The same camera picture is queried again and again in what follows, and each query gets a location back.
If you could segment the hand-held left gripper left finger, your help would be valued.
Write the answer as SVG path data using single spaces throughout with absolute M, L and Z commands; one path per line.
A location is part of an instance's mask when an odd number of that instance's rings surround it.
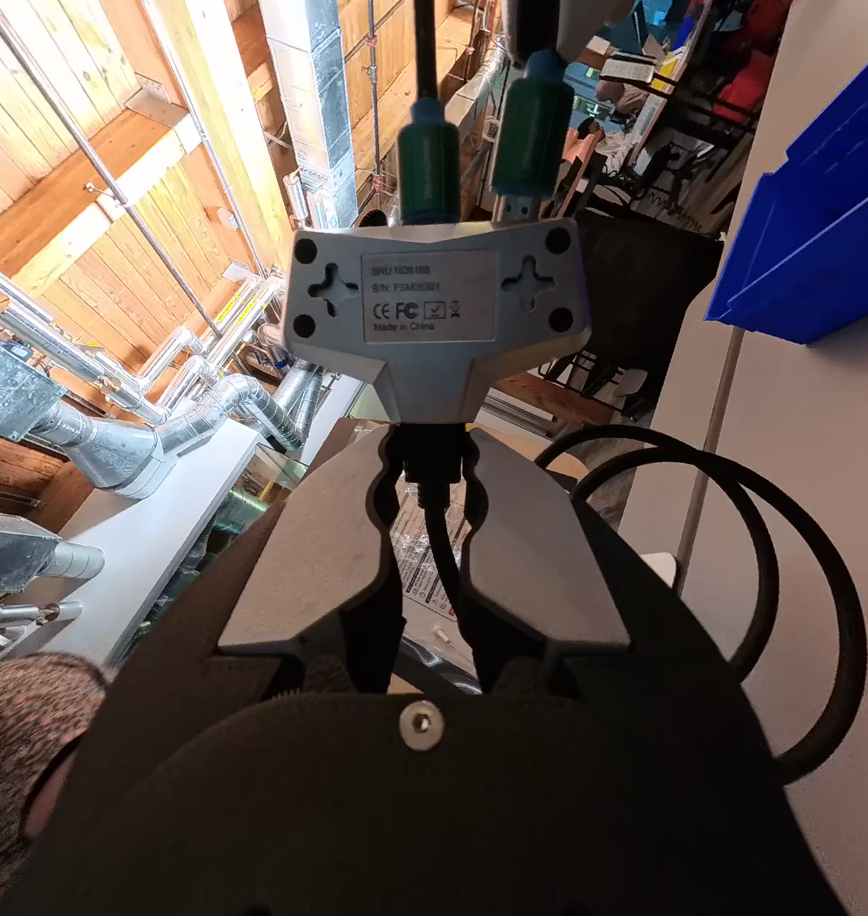
M 289 497 L 219 637 L 223 654 L 396 656 L 405 619 L 391 540 L 395 434 L 371 429 Z

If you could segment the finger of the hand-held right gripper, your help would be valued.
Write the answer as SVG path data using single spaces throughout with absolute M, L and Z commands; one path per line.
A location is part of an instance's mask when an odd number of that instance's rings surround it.
M 523 70 L 538 52 L 573 62 L 601 29 L 630 16 L 635 1 L 503 1 L 508 56 Z

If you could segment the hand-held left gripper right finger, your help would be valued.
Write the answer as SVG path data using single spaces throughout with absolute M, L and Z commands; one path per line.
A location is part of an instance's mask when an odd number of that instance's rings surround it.
M 630 647 L 567 492 L 485 430 L 469 438 L 462 580 L 470 597 L 549 658 Z

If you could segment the blue storage bin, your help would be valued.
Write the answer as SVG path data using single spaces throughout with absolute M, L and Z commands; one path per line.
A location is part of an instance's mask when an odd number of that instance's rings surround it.
M 756 184 L 705 320 L 811 344 L 868 316 L 868 63 Z

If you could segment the storage shelf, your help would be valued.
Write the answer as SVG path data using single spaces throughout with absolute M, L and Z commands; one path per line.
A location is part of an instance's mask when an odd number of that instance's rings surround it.
M 614 52 L 596 89 L 609 111 L 587 207 L 724 240 L 791 2 L 673 2 L 664 48 Z

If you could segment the bundle of silver insulated pipes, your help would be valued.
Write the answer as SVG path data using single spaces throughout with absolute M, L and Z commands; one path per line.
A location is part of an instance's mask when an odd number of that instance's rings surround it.
M 217 331 L 199 337 L 186 326 L 177 327 L 139 373 L 131 373 L 101 347 L 69 340 L 52 316 L 1 272 L 0 328 L 153 425 L 166 420 L 197 384 L 217 385 L 245 336 L 265 320 L 267 305 L 284 293 L 286 281 L 280 269 L 264 278 L 250 275 L 215 319 Z

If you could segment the silver ventilation duct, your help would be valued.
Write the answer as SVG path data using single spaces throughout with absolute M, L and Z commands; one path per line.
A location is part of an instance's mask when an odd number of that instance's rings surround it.
M 64 388 L 0 344 L 0 438 L 32 436 L 68 457 L 95 488 L 141 500 L 232 418 L 256 425 L 266 440 L 296 451 L 306 444 L 323 372 L 298 361 L 276 394 L 253 377 L 221 377 L 185 413 L 151 427 L 89 417 L 67 404 Z

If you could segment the rectangular metal duct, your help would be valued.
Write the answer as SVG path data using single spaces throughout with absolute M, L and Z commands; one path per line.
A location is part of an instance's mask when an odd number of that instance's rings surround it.
M 311 221 L 349 229 L 359 205 L 338 4 L 259 6 Z

